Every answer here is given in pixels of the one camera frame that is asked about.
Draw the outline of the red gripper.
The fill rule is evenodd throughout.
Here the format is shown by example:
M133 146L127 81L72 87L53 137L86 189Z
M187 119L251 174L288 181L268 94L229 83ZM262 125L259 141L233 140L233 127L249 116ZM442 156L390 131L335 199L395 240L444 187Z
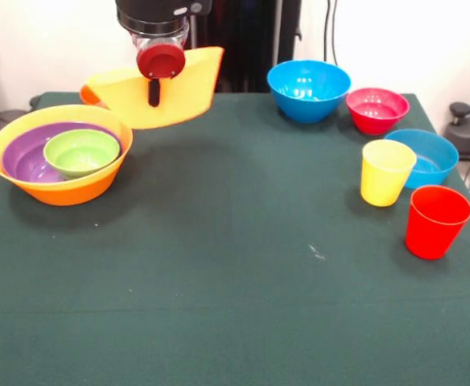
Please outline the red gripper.
M186 59L183 46L179 43L150 43L139 47L136 57L138 70L148 82L148 103L151 107L160 104L161 78L179 75Z

